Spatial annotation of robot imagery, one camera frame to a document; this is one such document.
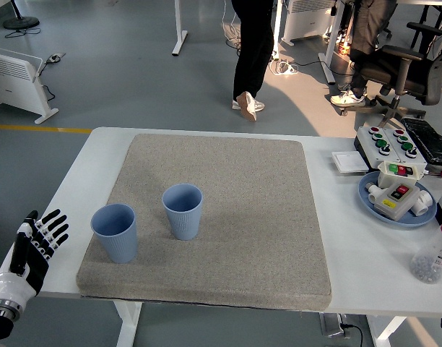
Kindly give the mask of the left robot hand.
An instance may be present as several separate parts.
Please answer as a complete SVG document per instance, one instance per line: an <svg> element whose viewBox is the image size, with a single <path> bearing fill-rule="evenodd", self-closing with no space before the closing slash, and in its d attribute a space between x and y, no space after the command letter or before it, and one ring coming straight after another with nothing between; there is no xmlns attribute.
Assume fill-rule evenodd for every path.
<svg viewBox="0 0 442 347"><path fill-rule="evenodd" d="M0 268L0 301L22 306L40 293L49 261L69 238L68 228L67 216L59 209L42 218L36 210L28 214Z"/></svg>

